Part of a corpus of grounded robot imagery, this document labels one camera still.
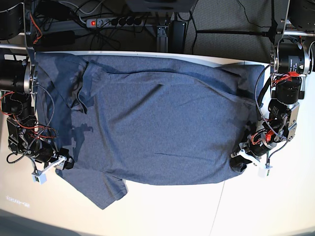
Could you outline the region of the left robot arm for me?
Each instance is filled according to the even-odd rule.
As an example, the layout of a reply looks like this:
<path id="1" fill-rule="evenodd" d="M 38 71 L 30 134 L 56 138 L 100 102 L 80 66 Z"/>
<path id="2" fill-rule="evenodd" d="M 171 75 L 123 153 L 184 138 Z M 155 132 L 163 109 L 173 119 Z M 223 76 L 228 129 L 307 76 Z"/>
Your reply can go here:
<path id="1" fill-rule="evenodd" d="M 281 35 L 271 52 L 270 77 L 258 88 L 261 72 L 254 88 L 258 123 L 248 123 L 241 142 L 231 154 L 230 166 L 242 173 L 248 164 L 259 168 L 262 177 L 269 175 L 271 157 L 278 152 L 277 144 L 290 142 L 296 132 L 299 100 L 304 99 L 306 77 L 315 69 L 315 2 L 291 0 L 284 27 L 277 31 L 273 19 L 268 32 L 270 39 Z"/>

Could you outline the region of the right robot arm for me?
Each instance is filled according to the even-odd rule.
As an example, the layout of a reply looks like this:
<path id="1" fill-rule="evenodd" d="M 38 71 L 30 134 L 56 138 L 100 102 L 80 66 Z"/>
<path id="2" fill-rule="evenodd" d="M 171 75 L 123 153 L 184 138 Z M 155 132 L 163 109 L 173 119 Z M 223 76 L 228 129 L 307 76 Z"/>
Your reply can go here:
<path id="1" fill-rule="evenodd" d="M 8 41 L 22 36 L 24 43 L 15 45 L 1 43 L 1 49 L 26 52 L 24 60 L 0 61 L 0 111 L 7 116 L 8 148 L 12 155 L 20 155 L 9 164 L 27 157 L 33 167 L 34 182 L 46 182 L 46 173 L 52 169 L 71 169 L 73 158 L 65 148 L 57 150 L 52 141 L 57 131 L 38 122 L 32 105 L 37 90 L 43 88 L 37 81 L 37 64 L 34 45 L 43 36 L 32 12 L 26 9 L 25 0 L 2 0 L 0 2 L 0 40 Z"/>

